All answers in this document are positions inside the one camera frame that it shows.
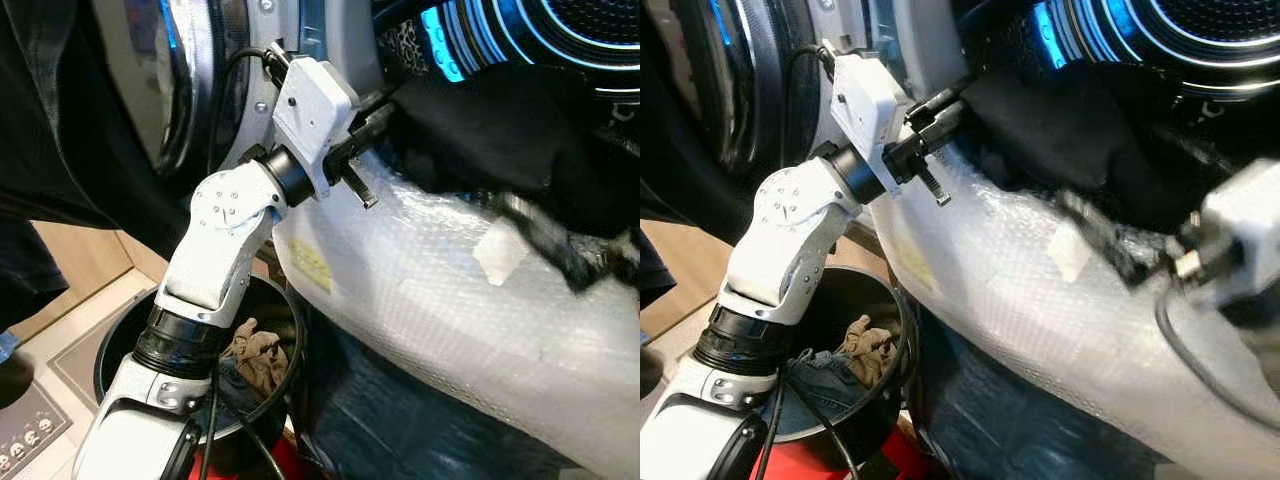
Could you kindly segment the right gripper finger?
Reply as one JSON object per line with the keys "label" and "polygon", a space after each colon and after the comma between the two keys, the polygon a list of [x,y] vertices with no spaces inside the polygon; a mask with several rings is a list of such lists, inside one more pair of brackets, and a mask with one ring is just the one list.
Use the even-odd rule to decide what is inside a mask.
{"label": "right gripper finger", "polygon": [[497,195],[497,211],[549,262],[600,262],[611,248],[611,239],[571,232],[513,193]]}
{"label": "right gripper finger", "polygon": [[1137,288],[1144,284],[1162,268],[1164,261],[1164,253],[1157,259],[1112,259],[1098,256],[1111,266],[1126,288]]}
{"label": "right gripper finger", "polygon": [[602,278],[599,262],[549,262],[538,251],[535,251],[529,242],[526,243],[540,259],[550,264],[564,278],[564,282],[571,291],[585,291]]}
{"label": "right gripper finger", "polygon": [[1157,232],[1121,224],[1076,192],[1062,193],[1062,215],[1094,252],[1112,259],[1157,259],[1169,238]]}

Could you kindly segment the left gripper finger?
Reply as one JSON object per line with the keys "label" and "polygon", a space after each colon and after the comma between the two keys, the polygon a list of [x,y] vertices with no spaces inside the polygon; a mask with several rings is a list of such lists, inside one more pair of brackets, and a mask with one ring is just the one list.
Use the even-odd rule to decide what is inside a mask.
{"label": "left gripper finger", "polygon": [[346,183],[358,197],[364,209],[371,209],[378,204],[378,197],[353,165],[346,165]]}
{"label": "left gripper finger", "polygon": [[404,82],[390,82],[379,90],[362,96],[362,113],[372,113],[390,101],[392,96],[404,86]]}
{"label": "left gripper finger", "polygon": [[942,187],[940,180],[933,175],[927,163],[920,163],[916,169],[916,175],[922,179],[923,184],[934,197],[934,202],[938,206],[945,206],[951,201],[950,193]]}
{"label": "left gripper finger", "polygon": [[936,116],[943,109],[960,99],[961,92],[974,81],[974,76],[964,76],[951,86],[942,88],[927,100],[918,102],[909,111],[909,116]]}

